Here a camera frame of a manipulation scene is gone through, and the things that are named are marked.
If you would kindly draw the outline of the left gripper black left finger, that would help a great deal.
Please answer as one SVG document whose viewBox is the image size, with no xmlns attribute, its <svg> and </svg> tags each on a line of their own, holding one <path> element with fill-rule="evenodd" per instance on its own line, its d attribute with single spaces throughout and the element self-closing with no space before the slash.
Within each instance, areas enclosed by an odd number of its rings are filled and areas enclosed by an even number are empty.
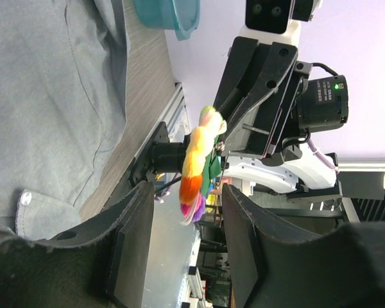
<svg viewBox="0 0 385 308">
<path fill-rule="evenodd" d="M 0 307 L 140 307 L 154 187 L 50 240 L 0 230 Z"/>
</svg>

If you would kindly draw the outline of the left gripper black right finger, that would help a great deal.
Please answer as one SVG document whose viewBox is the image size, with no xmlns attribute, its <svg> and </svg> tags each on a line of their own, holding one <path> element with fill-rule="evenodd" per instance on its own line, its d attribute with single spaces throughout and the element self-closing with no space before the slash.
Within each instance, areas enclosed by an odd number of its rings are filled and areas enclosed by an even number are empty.
<svg viewBox="0 0 385 308">
<path fill-rule="evenodd" d="M 318 235 L 232 185 L 222 208 L 237 307 L 385 307 L 385 222 Z"/>
</svg>

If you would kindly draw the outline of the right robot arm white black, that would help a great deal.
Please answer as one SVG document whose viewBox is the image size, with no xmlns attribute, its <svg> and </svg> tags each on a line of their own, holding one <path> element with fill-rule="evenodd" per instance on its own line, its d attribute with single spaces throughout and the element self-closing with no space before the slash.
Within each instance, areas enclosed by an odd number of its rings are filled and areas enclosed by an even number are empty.
<svg viewBox="0 0 385 308">
<path fill-rule="evenodd" d="M 299 61 L 292 45 L 235 38 L 214 104 L 182 142 L 166 141 L 157 130 L 150 170 L 178 173 L 181 201 L 204 197 L 222 175 L 289 200 L 337 198 L 337 157 L 322 153 L 311 135 L 347 122 L 348 85 L 332 69 L 310 79 L 315 67 Z"/>
</svg>

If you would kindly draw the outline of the colourful pompom flower brooch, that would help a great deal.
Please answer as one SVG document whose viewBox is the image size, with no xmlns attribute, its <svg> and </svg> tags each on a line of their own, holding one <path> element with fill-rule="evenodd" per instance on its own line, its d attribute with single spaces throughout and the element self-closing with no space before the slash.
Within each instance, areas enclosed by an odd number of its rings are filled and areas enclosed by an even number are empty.
<svg viewBox="0 0 385 308">
<path fill-rule="evenodd" d="M 187 226 L 202 217 L 205 200 L 201 193 L 203 171 L 207 157 L 212 153 L 216 139 L 227 130 L 227 122 L 212 106 L 201 110 L 199 123 L 190 134 L 185 152 L 179 188 L 182 224 Z"/>
</svg>

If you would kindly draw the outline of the grey button-up shirt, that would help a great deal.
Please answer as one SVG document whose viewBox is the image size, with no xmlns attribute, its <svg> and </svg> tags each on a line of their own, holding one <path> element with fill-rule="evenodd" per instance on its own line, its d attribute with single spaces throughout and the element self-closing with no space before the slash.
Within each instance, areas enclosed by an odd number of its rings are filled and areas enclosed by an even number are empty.
<svg viewBox="0 0 385 308">
<path fill-rule="evenodd" d="M 0 228 L 80 224 L 126 125 L 122 1 L 0 1 Z"/>
</svg>

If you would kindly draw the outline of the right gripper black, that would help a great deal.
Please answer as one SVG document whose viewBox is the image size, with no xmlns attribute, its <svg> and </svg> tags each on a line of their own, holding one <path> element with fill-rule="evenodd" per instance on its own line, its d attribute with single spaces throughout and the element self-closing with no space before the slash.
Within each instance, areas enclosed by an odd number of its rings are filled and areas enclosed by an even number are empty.
<svg viewBox="0 0 385 308">
<path fill-rule="evenodd" d="M 329 75 L 303 79 L 295 95 L 297 58 L 298 48 L 293 45 L 234 39 L 214 100 L 214 107 L 227 122 L 227 130 L 219 138 L 225 145 L 224 155 L 298 159 L 301 146 L 311 141 L 313 133 L 336 130 L 347 123 L 346 77 L 314 62 L 313 67 Z"/>
</svg>

